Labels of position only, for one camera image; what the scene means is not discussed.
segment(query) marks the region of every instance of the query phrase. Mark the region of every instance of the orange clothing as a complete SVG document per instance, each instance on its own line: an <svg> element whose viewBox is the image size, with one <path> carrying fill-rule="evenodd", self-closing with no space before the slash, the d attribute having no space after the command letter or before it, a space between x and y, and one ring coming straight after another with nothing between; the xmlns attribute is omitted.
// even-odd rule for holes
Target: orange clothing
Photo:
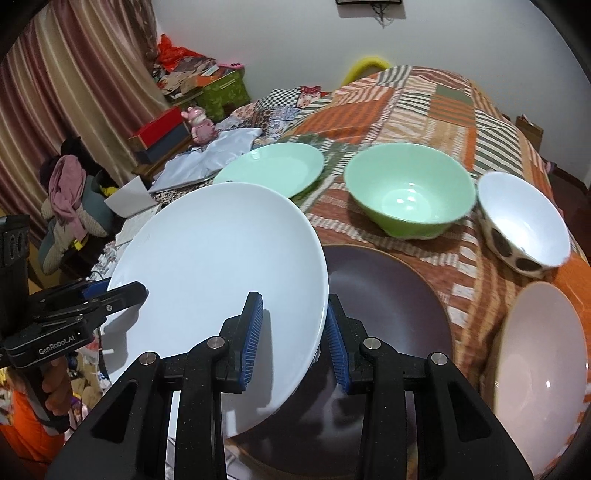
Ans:
<svg viewBox="0 0 591 480"><path fill-rule="evenodd" d="M12 405L12 426L1 425L0 433L31 474L43 480L48 465L64 445L64 436L52 437L46 433L43 425L35 418L26 395L13 391Z"/></svg>

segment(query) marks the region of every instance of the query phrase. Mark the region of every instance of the dark brown plate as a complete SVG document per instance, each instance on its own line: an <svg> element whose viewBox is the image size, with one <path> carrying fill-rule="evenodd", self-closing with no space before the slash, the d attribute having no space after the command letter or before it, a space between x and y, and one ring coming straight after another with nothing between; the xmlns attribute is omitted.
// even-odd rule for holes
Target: dark brown plate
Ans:
<svg viewBox="0 0 591 480"><path fill-rule="evenodd" d="M324 255L329 287L370 336L401 353L425 358L452 356L449 318L439 298L412 268L379 250L328 245ZM355 472L365 395L348 397L337 388L328 346L295 393L271 417L233 438L258 462L302 476ZM408 440L416 438L414 402L407 392Z"/></svg>

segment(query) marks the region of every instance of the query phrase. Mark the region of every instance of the red plastic bag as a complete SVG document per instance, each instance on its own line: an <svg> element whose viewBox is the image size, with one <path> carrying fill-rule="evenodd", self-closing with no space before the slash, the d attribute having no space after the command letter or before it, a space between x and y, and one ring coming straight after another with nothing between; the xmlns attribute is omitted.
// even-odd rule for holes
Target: red plastic bag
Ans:
<svg viewBox="0 0 591 480"><path fill-rule="evenodd" d="M160 36L160 43L158 44L158 61L167 72L172 72L178 65L178 63L185 57L203 57L196 51L189 50L185 47L173 46L170 38L162 34Z"/></svg>

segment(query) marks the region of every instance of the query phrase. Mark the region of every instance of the white bowl with brown spots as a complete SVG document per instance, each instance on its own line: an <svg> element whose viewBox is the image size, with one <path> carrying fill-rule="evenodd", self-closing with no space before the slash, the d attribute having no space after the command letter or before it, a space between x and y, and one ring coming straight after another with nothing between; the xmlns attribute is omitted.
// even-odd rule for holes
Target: white bowl with brown spots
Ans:
<svg viewBox="0 0 591 480"><path fill-rule="evenodd" d="M522 275L543 278L570 256L569 231L537 188L499 171L478 181L478 218L487 246Z"/></svg>

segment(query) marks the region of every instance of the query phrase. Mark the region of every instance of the oval green plate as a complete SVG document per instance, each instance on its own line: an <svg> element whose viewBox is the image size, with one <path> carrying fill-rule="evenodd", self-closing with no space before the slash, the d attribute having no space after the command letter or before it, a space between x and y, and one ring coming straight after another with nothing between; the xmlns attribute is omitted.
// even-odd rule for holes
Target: oval green plate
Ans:
<svg viewBox="0 0 591 480"><path fill-rule="evenodd" d="M296 142L276 143L238 157L213 182L254 183L290 198L312 185L323 168L324 156L317 148Z"/></svg>

